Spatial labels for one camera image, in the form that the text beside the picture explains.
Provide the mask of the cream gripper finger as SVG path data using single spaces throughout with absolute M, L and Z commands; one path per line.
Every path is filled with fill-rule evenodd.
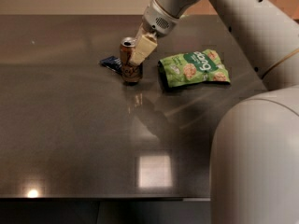
M 151 55 L 156 47 L 157 37 L 155 34 L 139 34 L 136 39 L 135 48 L 129 59 L 129 64 L 139 66 Z
M 143 29 L 143 24 L 141 23 L 139 28 L 138 28 L 138 31 L 135 35 L 135 39 L 137 40 L 140 36 L 142 36 L 144 34 L 144 29 Z

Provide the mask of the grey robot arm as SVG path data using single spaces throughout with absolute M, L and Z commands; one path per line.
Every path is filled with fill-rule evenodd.
M 200 0 L 150 0 L 142 63 Z M 211 224 L 299 224 L 299 25 L 269 0 L 208 0 L 261 83 L 221 118 L 210 151 Z

